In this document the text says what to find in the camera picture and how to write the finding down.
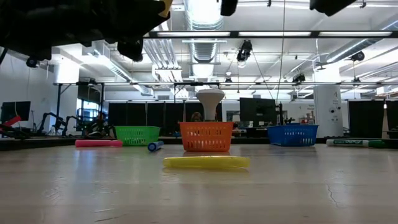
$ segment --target wooden table surface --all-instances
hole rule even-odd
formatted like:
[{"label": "wooden table surface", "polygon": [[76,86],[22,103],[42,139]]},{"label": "wooden table surface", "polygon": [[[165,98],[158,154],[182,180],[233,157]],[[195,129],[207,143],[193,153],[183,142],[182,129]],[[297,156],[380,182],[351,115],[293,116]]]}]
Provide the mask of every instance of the wooden table surface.
[{"label": "wooden table surface", "polygon": [[0,223],[398,223],[398,152],[233,145],[234,172],[175,170],[181,145],[0,152]]}]

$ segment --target blue basket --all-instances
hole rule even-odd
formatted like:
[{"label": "blue basket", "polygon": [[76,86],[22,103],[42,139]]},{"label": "blue basket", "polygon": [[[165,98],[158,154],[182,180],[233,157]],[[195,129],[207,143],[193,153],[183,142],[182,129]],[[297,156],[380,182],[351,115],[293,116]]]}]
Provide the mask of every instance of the blue basket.
[{"label": "blue basket", "polygon": [[278,146],[313,146],[318,125],[284,125],[268,127],[271,144]]}]

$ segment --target pink foam tube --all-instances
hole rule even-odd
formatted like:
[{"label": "pink foam tube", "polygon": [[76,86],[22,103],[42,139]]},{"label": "pink foam tube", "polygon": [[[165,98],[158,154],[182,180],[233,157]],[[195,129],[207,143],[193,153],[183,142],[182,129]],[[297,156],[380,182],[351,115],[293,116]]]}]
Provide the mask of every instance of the pink foam tube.
[{"label": "pink foam tube", "polygon": [[119,140],[76,140],[76,147],[99,147],[99,146],[114,146],[122,147],[123,142]]}]

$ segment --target blue foam tube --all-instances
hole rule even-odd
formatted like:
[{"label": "blue foam tube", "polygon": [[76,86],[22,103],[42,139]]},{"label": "blue foam tube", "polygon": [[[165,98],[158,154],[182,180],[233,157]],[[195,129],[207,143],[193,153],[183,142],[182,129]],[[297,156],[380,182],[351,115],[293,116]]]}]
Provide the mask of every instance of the blue foam tube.
[{"label": "blue foam tube", "polygon": [[158,151],[159,149],[161,149],[163,145],[164,145],[164,142],[163,142],[163,141],[151,142],[151,143],[149,143],[149,145],[148,145],[148,150],[149,150],[150,152],[156,152],[156,151]]}]

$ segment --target white lamp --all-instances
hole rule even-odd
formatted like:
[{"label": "white lamp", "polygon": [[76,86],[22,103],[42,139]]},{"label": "white lamp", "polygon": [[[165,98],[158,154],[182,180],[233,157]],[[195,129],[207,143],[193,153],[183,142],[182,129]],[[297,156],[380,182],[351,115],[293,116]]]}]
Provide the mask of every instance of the white lamp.
[{"label": "white lamp", "polygon": [[218,89],[200,90],[197,98],[205,109],[205,121],[214,121],[218,103],[224,98],[225,93]]}]

